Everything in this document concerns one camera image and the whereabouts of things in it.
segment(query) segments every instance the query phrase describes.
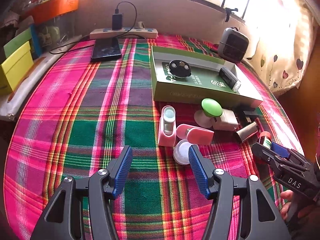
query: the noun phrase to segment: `white power strip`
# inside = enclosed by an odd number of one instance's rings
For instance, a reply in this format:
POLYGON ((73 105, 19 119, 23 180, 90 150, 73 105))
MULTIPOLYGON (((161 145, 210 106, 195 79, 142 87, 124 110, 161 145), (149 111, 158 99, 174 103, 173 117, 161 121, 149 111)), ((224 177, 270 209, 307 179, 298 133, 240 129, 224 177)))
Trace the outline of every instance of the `white power strip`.
MULTIPOLYGON (((130 30, 130 28, 122 28, 121 30, 116 30, 116 31, 112 30, 111 28, 96 29, 90 33, 90 39, 96 40, 96 39, 112 38, 114 36, 126 33, 128 30, 130 30)), ((158 31, 152 28, 144 28, 144 29, 133 28, 131 31, 126 33, 126 35, 129 35, 129 34, 139 35, 147 39, 158 38, 158 31)))

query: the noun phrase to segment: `white lid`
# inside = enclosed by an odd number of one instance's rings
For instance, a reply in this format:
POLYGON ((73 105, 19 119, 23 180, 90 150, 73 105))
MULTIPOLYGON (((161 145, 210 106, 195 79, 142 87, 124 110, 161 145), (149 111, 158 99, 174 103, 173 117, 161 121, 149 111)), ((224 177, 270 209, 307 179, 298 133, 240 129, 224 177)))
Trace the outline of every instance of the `white lid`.
POLYGON ((172 106, 167 106, 164 109, 163 119, 166 122, 174 122, 176 120, 176 111, 172 106))
POLYGON ((187 139, 183 139, 177 143, 173 149, 173 158, 176 163, 180 165, 188 165, 189 162, 189 148, 193 145, 189 143, 187 139))

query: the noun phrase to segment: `black phone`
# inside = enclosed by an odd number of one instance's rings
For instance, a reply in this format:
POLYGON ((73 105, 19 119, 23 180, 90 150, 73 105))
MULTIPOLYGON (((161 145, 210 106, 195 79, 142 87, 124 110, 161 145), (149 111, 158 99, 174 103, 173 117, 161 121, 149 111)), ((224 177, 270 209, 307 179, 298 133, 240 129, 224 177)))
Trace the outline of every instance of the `black phone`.
POLYGON ((117 38, 98 39, 93 47, 91 62, 109 61, 121 57, 121 49, 117 38))

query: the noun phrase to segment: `curtain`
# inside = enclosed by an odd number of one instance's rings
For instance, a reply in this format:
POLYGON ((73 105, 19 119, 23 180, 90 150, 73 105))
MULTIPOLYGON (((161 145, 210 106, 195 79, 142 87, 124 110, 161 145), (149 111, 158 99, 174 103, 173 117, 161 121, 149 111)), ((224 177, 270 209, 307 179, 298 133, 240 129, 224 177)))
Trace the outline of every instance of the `curtain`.
POLYGON ((316 33, 304 0, 250 0, 244 19, 260 36, 248 61, 262 81, 275 96, 299 88, 316 33))

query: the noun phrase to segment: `metal screw cap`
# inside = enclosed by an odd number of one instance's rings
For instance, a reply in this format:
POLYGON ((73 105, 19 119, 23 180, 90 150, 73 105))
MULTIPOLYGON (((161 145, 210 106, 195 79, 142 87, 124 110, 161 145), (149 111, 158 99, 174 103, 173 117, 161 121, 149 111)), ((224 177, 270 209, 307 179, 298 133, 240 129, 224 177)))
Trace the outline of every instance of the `metal screw cap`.
POLYGON ((106 175, 107 173, 108 173, 108 171, 106 169, 98 170, 99 175, 106 175))
POLYGON ((218 175, 222 175, 224 173, 223 169, 215 169, 214 172, 218 175))
POLYGON ((72 181, 72 177, 71 176, 67 176, 63 179, 64 182, 68 183, 72 181))
POLYGON ((249 177, 252 181, 258 181, 258 176, 256 176, 256 175, 250 175, 250 177, 249 177))

